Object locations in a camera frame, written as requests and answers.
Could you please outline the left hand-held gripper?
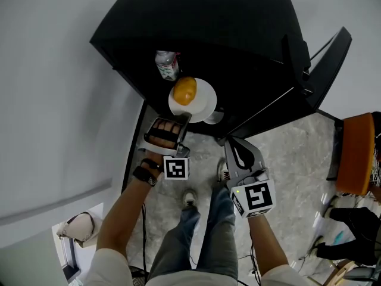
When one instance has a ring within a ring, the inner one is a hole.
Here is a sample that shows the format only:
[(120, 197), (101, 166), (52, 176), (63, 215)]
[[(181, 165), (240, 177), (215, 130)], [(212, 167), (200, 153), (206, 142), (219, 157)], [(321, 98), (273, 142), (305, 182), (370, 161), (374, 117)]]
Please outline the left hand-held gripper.
[[(191, 118), (192, 115), (190, 113), (183, 112), (180, 115), (172, 117), (159, 116), (155, 119), (147, 133), (144, 134), (143, 140), (138, 147), (139, 150), (148, 153), (141, 163), (149, 172), (143, 172), (141, 168), (138, 168), (140, 178), (144, 180), (156, 180), (160, 174), (163, 174), (166, 180), (187, 180), (189, 178), (190, 149), (183, 145), (183, 140)], [(150, 129), (160, 119), (174, 122), (181, 127), (174, 149), (159, 147), (148, 141)]]

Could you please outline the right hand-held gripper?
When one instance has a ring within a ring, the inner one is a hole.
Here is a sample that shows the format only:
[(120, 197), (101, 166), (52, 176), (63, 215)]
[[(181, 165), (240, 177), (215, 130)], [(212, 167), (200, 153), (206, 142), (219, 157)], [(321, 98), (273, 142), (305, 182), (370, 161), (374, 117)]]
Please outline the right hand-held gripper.
[(230, 198), (242, 218), (263, 215), (276, 206), (274, 182), (261, 151), (248, 141), (230, 136), (224, 150)]

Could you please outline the person's left hand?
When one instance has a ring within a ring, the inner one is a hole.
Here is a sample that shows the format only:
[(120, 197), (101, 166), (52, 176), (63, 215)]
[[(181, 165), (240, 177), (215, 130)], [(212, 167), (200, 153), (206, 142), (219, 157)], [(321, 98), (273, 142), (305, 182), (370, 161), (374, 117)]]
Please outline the person's left hand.
[(174, 122), (157, 120), (149, 131), (148, 141), (154, 145), (174, 149), (181, 127)]

